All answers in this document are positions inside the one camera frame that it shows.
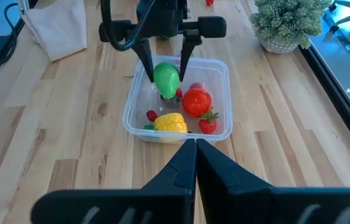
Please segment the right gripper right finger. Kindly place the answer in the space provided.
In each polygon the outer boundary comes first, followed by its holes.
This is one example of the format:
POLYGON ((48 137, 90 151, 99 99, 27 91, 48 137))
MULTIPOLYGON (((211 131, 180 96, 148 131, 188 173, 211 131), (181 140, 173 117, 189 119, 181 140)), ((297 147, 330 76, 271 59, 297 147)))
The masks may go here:
POLYGON ((207 223, 350 223, 350 187, 276 187, 198 139, 207 223))

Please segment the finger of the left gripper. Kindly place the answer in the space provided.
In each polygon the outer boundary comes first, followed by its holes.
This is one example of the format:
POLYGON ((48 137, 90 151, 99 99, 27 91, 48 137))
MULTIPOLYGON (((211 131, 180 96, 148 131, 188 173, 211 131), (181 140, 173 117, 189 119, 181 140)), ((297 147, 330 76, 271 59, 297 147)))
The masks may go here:
POLYGON ((202 40, 200 35, 186 35, 183 37, 183 45, 180 58, 180 81, 185 77, 188 61, 196 46, 201 45, 202 40))
POLYGON ((150 51, 150 45, 148 39, 141 39, 139 42, 137 42, 133 47, 132 50, 137 54, 138 58, 142 62, 146 74, 150 80, 151 83, 154 82, 154 66, 152 63, 152 54, 150 51))

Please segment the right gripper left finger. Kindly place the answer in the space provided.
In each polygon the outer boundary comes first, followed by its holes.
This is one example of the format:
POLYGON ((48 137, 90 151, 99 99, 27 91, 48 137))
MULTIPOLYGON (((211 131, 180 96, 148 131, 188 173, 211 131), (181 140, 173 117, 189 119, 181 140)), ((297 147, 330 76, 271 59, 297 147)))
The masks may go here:
POLYGON ((186 140, 140 189, 57 190, 32 207, 32 223, 192 223, 196 142, 186 140))

